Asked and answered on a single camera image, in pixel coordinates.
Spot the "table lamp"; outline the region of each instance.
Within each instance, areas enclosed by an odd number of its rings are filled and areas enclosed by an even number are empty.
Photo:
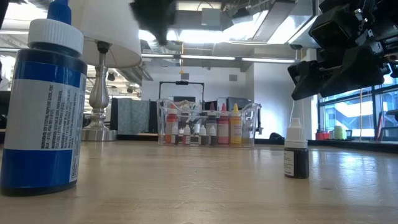
[[[126,68],[141,63],[139,27],[130,10],[130,0],[70,0],[72,25],[85,36],[82,59],[96,70],[90,93],[91,123],[83,129],[83,141],[114,141],[117,131],[104,125],[109,104],[106,89],[108,68]]]

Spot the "lamp stem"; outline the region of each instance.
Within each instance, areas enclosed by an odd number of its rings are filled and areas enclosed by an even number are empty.
[[[109,104],[109,95],[106,89],[108,68],[105,67],[107,50],[100,50],[100,44],[98,44],[99,65],[95,67],[95,82],[89,99],[89,104],[93,108],[93,112],[90,124],[83,129],[82,140],[84,141],[114,141],[117,135],[116,131],[109,130],[104,124],[104,109]]]

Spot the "fluorescent light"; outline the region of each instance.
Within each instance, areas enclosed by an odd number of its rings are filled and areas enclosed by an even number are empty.
[[[221,9],[221,2],[213,1],[177,1],[177,10],[202,11],[202,9]]]
[[[155,36],[146,30],[139,30],[138,36],[140,40],[146,40],[146,41],[156,40]]]
[[[307,23],[303,28],[301,28],[289,41],[288,43],[293,43],[298,37],[300,37],[308,28],[312,26],[318,16],[315,16],[309,23]]]
[[[167,32],[167,40],[178,40],[177,33],[174,30]]]
[[[295,63],[295,60],[277,58],[242,58],[243,62]]]
[[[11,47],[0,47],[0,52],[18,52],[17,48],[11,48]]]
[[[145,58],[174,58],[174,55],[169,54],[141,54]]]
[[[18,35],[18,34],[28,34],[28,31],[18,31],[18,30],[0,30],[0,34],[12,34],[12,35]]]
[[[217,44],[223,42],[223,32],[213,30],[183,30],[180,40],[192,44]]]
[[[33,4],[10,3],[5,19],[17,21],[32,21],[34,19],[47,18],[47,12],[35,7]]]
[[[235,57],[205,56],[205,55],[181,55],[182,59],[204,59],[204,60],[235,60]]]

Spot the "blue bottle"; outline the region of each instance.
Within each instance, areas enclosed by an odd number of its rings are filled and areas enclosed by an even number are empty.
[[[18,51],[2,157],[4,195],[49,194],[77,182],[87,64],[68,0],[30,23]]]

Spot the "yellow object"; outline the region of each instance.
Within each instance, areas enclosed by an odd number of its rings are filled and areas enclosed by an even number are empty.
[[[242,119],[236,103],[234,105],[234,111],[232,112],[230,123],[230,143],[242,144]]]

